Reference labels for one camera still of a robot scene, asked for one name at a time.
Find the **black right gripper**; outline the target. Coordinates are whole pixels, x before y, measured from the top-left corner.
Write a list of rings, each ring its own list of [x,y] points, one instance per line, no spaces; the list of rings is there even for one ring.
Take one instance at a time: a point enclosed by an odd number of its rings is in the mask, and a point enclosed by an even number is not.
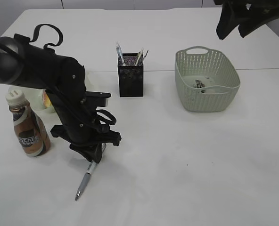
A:
[[[214,0],[222,5],[216,33],[225,39],[238,26],[239,34],[246,37],[259,27],[279,19],[279,0]]]

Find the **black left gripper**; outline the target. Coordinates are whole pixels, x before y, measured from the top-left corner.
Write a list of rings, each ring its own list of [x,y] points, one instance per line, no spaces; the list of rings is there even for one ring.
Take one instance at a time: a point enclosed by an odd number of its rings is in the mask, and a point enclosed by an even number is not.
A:
[[[85,68],[76,59],[52,49],[25,46],[24,86],[45,89],[62,126],[57,135],[87,161],[100,163],[104,144],[118,146],[121,135],[110,129],[116,118],[108,111],[86,105]],[[91,145],[95,145],[91,156]]]

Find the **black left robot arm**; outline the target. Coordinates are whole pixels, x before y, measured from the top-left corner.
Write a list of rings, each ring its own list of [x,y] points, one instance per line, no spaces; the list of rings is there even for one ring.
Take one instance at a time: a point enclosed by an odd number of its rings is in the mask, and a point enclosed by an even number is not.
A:
[[[112,131],[116,118],[105,110],[109,93],[88,92],[85,68],[68,56],[29,43],[26,37],[0,38],[0,84],[43,89],[61,124],[51,134],[89,161],[100,162],[100,146],[118,146],[121,135]]]

